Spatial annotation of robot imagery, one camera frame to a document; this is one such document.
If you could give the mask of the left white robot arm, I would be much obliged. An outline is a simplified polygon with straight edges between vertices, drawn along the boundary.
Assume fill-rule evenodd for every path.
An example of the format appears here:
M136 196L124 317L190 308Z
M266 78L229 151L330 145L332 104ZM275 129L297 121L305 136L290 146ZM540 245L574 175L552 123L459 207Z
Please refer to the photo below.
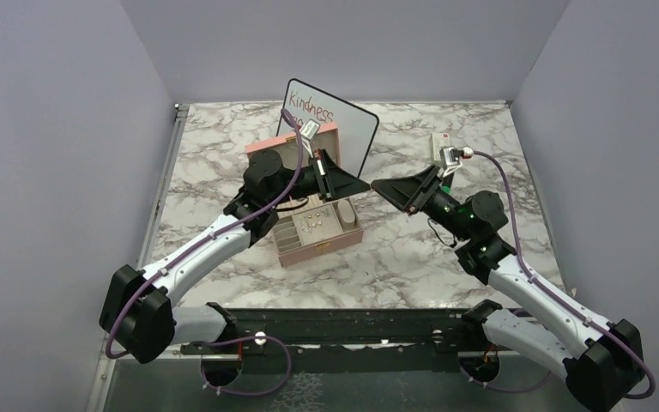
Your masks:
M201 279L229 258L254 246L278 222L276 207L292 197L338 200L369 191L367 182L341 169L322 149L307 165L284 166L273 149L252 154L237 195L200 235L158 262L135 269L125 264L112 275L99 317L107 334L105 355L128 354L142 364L178 342L203 340L215 352L229 350L235 329L210 321L191 334L173 309Z

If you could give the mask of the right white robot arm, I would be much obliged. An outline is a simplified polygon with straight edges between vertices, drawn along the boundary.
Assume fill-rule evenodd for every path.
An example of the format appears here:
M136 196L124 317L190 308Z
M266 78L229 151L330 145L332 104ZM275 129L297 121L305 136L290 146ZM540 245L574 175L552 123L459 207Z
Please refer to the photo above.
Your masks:
M470 348L510 348L565 382L589 411L609 411L644 379L639 329L612 322L532 270L498 231L508 223L499 194L478 191L459 202L441 189L438 168L399 179L376 179L371 188L408 215L423 213L463 246L463 270L510 297L534 318L530 323L496 304L478 305L461 326Z

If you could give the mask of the pink jewelry box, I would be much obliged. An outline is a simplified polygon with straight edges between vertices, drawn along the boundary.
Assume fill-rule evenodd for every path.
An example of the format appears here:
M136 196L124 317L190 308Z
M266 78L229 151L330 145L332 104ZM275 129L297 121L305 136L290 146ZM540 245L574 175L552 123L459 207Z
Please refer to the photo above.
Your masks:
M246 145L245 152L250 159L263 149L273 149L281 157L283 166L292 169L293 172L298 159L298 150L294 140L294 133L289 132ZM342 163L338 129L335 124L321 125L312 140L306 142L308 148L313 150L313 155L316 150L324 148L338 166ZM336 203L340 200L324 201L318 195L303 198L290 195L287 201L278 205L279 220L271 233L282 267L356 245L363 240L364 229L357 217L355 207L356 227L349 231L342 229L336 209Z

